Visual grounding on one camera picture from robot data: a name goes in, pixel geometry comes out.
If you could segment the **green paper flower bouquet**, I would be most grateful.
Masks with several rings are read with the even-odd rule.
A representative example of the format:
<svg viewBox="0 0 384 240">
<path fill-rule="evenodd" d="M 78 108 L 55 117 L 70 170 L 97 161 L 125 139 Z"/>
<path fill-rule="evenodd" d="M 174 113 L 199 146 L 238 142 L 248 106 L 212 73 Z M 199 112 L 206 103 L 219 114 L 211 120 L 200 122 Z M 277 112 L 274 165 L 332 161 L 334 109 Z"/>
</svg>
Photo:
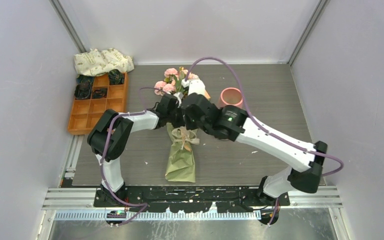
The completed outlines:
<svg viewBox="0 0 384 240">
<path fill-rule="evenodd" d="M 190 80 L 198 80 L 199 76 L 180 67 L 168 68 L 164 72 L 164 79 L 154 85 L 154 93 L 162 96 L 164 93 L 172 94 L 179 101 L 188 94 L 186 86 L 182 82 L 189 83 Z M 169 182 L 195 183 L 196 163 L 193 145 L 198 145 L 200 139 L 197 130 L 187 130 L 184 126 L 167 124 L 167 133 L 172 142 L 168 154 L 165 179 Z"/>
</svg>

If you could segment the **pink cylindrical vase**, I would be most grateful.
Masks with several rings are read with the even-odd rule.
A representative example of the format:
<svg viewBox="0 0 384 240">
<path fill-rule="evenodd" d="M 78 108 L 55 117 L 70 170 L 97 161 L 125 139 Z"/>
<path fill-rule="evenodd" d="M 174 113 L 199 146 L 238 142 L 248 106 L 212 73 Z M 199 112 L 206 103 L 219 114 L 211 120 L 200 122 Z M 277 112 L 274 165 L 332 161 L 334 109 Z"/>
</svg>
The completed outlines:
<svg viewBox="0 0 384 240">
<path fill-rule="evenodd" d="M 218 108 L 222 108 L 227 105 L 232 105 L 238 108 L 242 108 L 243 96 L 242 96 L 242 92 L 238 88 L 228 87 L 221 91 L 216 106 Z"/>
</svg>

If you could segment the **beige printed ribbon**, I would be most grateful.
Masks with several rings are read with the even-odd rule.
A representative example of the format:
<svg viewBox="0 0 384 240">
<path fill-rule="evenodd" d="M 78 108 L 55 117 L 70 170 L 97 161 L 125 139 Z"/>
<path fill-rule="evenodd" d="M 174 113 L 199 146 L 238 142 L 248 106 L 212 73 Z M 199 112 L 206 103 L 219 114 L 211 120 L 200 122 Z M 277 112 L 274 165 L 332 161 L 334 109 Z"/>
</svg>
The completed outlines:
<svg viewBox="0 0 384 240">
<path fill-rule="evenodd" d="M 181 126 L 168 131 L 169 137 L 173 146 L 177 146 L 180 150 L 192 152 L 193 145 L 199 145 L 200 139 L 195 130 L 188 130 L 186 127 Z"/>
</svg>

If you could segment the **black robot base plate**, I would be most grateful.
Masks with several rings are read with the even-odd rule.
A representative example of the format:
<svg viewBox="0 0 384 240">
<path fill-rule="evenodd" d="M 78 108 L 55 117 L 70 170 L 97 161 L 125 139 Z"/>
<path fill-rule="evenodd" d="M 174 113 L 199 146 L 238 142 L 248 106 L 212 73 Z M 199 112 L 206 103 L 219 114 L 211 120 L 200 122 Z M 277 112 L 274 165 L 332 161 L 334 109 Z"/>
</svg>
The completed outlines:
<svg viewBox="0 0 384 240">
<path fill-rule="evenodd" d="M 127 186 L 120 198 L 134 204 L 134 212 L 146 203 L 149 213 L 206 213 L 212 205 L 217 213 L 248 213 L 274 205 L 259 196 L 256 186 Z"/>
</svg>

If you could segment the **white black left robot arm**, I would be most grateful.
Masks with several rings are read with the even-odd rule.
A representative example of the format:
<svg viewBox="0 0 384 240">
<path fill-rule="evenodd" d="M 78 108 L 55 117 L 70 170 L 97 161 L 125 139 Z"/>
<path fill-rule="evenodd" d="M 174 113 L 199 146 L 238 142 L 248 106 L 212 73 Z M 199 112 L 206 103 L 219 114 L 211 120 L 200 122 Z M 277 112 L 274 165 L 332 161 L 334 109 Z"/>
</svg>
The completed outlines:
<svg viewBox="0 0 384 240">
<path fill-rule="evenodd" d="M 126 204 L 126 183 L 121 172 L 121 155 L 131 133 L 156 130 L 167 123 L 184 123 L 180 100 L 165 93 L 152 108 L 139 112 L 117 112 L 107 109 L 87 137 L 101 174 L 101 192 L 118 207 Z"/>
</svg>

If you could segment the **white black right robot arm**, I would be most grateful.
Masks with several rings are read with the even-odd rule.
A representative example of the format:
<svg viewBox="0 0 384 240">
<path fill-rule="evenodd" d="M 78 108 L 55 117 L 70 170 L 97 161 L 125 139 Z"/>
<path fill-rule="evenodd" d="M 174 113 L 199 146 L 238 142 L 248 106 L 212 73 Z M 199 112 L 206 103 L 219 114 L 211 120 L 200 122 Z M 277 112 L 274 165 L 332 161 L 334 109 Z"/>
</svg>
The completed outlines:
<svg viewBox="0 0 384 240">
<path fill-rule="evenodd" d="M 185 126 L 201 129 L 220 140 L 230 140 L 260 149 L 286 163 L 286 169 L 264 176 L 256 191 L 259 202 L 272 205 L 281 195 L 298 190 L 318 191 L 327 144 L 303 142 L 285 135 L 251 117 L 234 105 L 218 108 L 203 95 L 192 93 L 181 103 Z"/>
</svg>

